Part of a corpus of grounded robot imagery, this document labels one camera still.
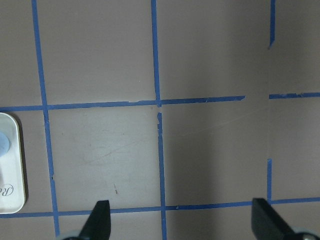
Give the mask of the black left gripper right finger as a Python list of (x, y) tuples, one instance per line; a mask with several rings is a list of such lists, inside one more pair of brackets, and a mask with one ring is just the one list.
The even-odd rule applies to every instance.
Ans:
[(318, 240), (320, 236), (309, 230), (295, 230), (264, 198), (253, 198), (251, 230), (257, 240)]

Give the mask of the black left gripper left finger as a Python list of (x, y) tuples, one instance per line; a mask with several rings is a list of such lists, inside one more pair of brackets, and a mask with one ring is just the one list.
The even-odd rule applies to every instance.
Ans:
[(80, 231), (60, 235), (59, 240), (109, 240), (111, 236), (111, 209), (108, 200), (97, 201)]

